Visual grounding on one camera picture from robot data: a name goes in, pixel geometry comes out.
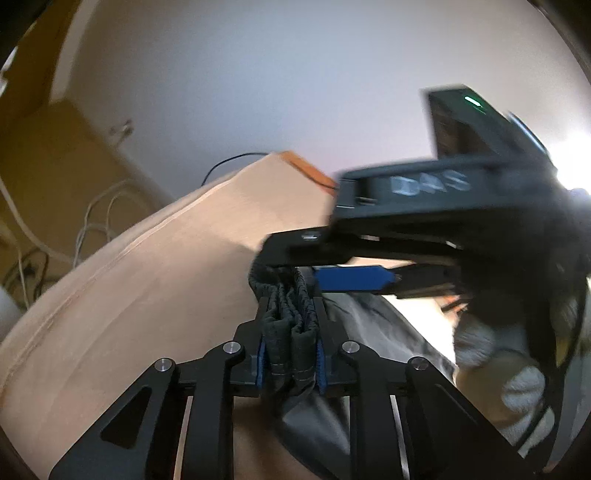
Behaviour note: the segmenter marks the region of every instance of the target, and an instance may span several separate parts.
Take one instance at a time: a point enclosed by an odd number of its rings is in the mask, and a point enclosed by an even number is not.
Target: metal pivot screw
[[[348,342],[343,343],[343,345],[341,347],[347,353],[359,352],[359,344],[357,342],[348,341]]]
[[[314,240],[318,240],[320,234],[318,232],[306,232],[302,234],[302,240],[306,242],[313,242]]]
[[[154,362],[154,368],[159,372],[166,372],[173,366],[173,361],[170,358],[161,358]]]
[[[228,342],[228,343],[224,343],[223,346],[223,351],[226,353],[236,353],[240,351],[240,348],[242,348],[242,346],[240,345],[240,343],[238,342]]]
[[[418,356],[416,358],[413,358],[410,364],[413,366],[415,370],[426,370],[429,366],[429,361],[426,358],[423,358],[422,356]]]

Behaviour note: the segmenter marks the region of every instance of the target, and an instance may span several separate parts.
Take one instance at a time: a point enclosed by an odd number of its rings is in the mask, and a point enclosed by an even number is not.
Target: green led light
[[[465,97],[464,97],[464,100],[468,100],[470,103],[473,103],[473,104],[474,104],[474,105],[476,105],[476,106],[482,107],[482,105],[480,104],[480,102],[477,102],[477,101],[476,101],[476,100],[474,100],[474,98],[472,98],[472,97],[465,96]]]

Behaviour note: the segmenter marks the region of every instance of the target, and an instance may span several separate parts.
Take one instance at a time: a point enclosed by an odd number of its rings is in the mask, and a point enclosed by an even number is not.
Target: white wall
[[[121,153],[171,197],[249,150],[328,174],[430,157],[425,87],[469,85],[558,156],[591,132],[591,87],[526,0],[101,0],[74,51],[67,96],[103,134],[132,118]]]

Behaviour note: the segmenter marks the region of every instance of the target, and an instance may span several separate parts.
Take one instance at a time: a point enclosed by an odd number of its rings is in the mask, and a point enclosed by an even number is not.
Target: black metal bracket
[[[323,345],[324,388],[350,397],[352,479],[534,478],[515,449],[426,359],[408,364],[381,358],[351,341],[314,298]],[[267,308],[261,299],[259,314]],[[234,397],[257,397],[263,378],[257,319],[203,358],[158,360],[72,446],[50,480],[171,480],[183,416],[193,397],[181,479],[233,478]],[[400,413],[399,436],[392,402]],[[479,465],[486,465],[484,471]]]

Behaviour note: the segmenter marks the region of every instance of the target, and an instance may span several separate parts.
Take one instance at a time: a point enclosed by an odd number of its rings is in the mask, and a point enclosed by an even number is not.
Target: white cable
[[[58,252],[58,251],[52,249],[51,247],[48,247],[41,240],[39,240],[33,232],[31,232],[31,229],[24,222],[20,213],[18,213],[17,206],[14,204],[12,197],[8,193],[8,189],[6,188],[6,185],[4,185],[4,181],[2,180],[2,177],[0,177],[0,192],[2,192],[2,196],[6,200],[6,203],[8,204],[8,208],[10,209],[12,214],[14,215],[14,219],[17,221],[18,226],[21,228],[23,233],[27,236],[27,238],[31,241],[31,243],[33,245],[38,247],[39,250],[41,250],[42,252],[45,252],[47,255],[49,255],[50,257],[52,257],[55,260],[58,260],[58,261],[64,262],[64,263],[71,263],[72,262],[72,257],[70,257],[66,254],[63,254],[61,252]]]
[[[25,281],[25,273],[22,270],[22,252],[21,248],[17,247],[18,254],[18,273],[21,276],[22,298],[25,301],[25,307],[29,309],[29,295],[27,294],[27,282]]]
[[[94,197],[90,201],[90,203],[88,204],[88,207],[86,208],[86,214],[84,216],[84,225],[83,225],[82,229],[80,229],[80,231],[78,232],[78,235],[76,237],[74,257],[70,257],[69,255],[66,255],[64,253],[61,253],[61,252],[58,252],[58,251],[52,249],[51,247],[49,247],[48,245],[46,245],[44,242],[42,242],[41,240],[39,240],[37,238],[37,236],[31,231],[31,229],[27,226],[25,221],[22,219],[22,217],[17,209],[16,204],[14,203],[10,193],[8,192],[8,189],[6,188],[6,185],[4,184],[4,181],[2,180],[2,177],[0,176],[0,192],[2,192],[2,196],[4,197],[4,199],[6,200],[6,202],[8,204],[8,208],[12,212],[14,219],[16,220],[18,226],[21,228],[21,230],[23,231],[25,236],[31,241],[31,243],[33,245],[35,245],[37,248],[39,248],[39,250],[46,253],[54,260],[58,260],[60,262],[71,264],[72,268],[75,268],[76,265],[78,264],[78,260],[80,258],[80,249],[82,248],[82,244],[84,243],[86,233],[89,230],[99,230],[99,231],[104,232],[107,236],[108,241],[111,238],[113,238],[113,236],[115,236],[115,234],[109,229],[108,221],[109,221],[109,215],[111,213],[111,208],[113,206],[112,204],[115,202],[116,198],[119,198],[121,196],[126,196],[128,198],[135,200],[140,206],[145,207],[146,210],[149,210],[149,208],[146,207],[146,204],[144,202],[138,201],[138,197],[133,196],[131,193],[127,193],[125,195],[118,194],[111,200],[111,202],[109,204],[106,225],[93,224],[92,227],[89,227],[90,214],[92,212],[92,209],[96,206],[96,204],[98,202],[100,202],[109,193],[112,193],[112,192],[114,192],[124,186],[127,186],[127,185],[137,185],[137,182],[134,180],[131,180],[131,179],[121,180],[121,181],[111,185],[109,188],[104,190],[102,193],[100,193],[99,195],[97,195],[96,197]],[[22,262],[20,262],[19,267],[22,270]],[[23,288],[25,288],[24,275],[22,272],[21,272],[21,282],[23,283]],[[25,303],[28,304],[28,299],[26,298],[26,296],[27,295],[26,295],[26,291],[25,291]]]
[[[110,219],[111,219],[111,209],[113,208],[113,204],[115,203],[115,201],[120,198],[128,198],[130,200],[133,200],[136,203],[136,205],[138,205],[140,208],[143,208],[146,212],[148,212],[148,215],[150,215],[150,213],[151,213],[150,207],[148,207],[147,203],[144,202],[139,196],[137,196],[131,192],[126,192],[125,190],[117,193],[116,195],[114,195],[113,198],[111,198],[111,201],[109,202],[109,206],[107,207],[107,213],[105,216],[105,230],[106,230],[106,234],[107,234],[107,242],[110,242],[111,240],[113,240],[113,237],[109,233],[109,231],[111,229],[111,226],[109,225]]]
[[[74,267],[77,265],[78,260],[80,259],[80,251],[82,250],[82,245],[84,245],[84,240],[86,239],[86,234],[90,231],[102,232],[105,234],[107,238],[115,236],[115,232],[112,230],[108,230],[105,225],[101,223],[88,223],[84,227],[80,229],[78,235],[76,236],[76,251],[74,253]]]
[[[142,200],[140,200],[138,196],[133,195],[131,192],[125,192],[125,191],[118,192],[111,199],[111,202],[109,203],[109,207],[107,209],[107,218],[105,220],[105,225],[99,225],[97,223],[89,224],[90,214],[91,214],[92,210],[94,209],[94,207],[96,206],[96,204],[99,203],[109,193],[113,193],[113,192],[117,191],[118,189],[121,189],[125,186],[138,187],[138,183],[135,180],[131,180],[131,179],[121,180],[121,181],[111,185],[109,188],[104,190],[102,193],[99,193],[88,204],[88,207],[86,208],[86,214],[84,215],[84,225],[82,226],[82,228],[78,232],[78,235],[76,236],[76,244],[74,246],[74,258],[72,261],[72,268],[76,268],[76,266],[78,265],[78,262],[80,260],[80,250],[82,249],[82,245],[84,244],[86,234],[90,230],[98,230],[98,231],[104,232],[107,237],[107,242],[111,241],[111,239],[114,236],[116,236],[116,234],[110,229],[108,222],[109,222],[109,216],[111,214],[111,209],[112,209],[113,203],[115,203],[115,200],[117,198],[122,197],[122,196],[126,196],[126,197],[134,200],[136,203],[138,203],[141,207],[145,208],[147,211],[150,211],[150,208],[147,206],[147,204],[145,202],[143,202]]]

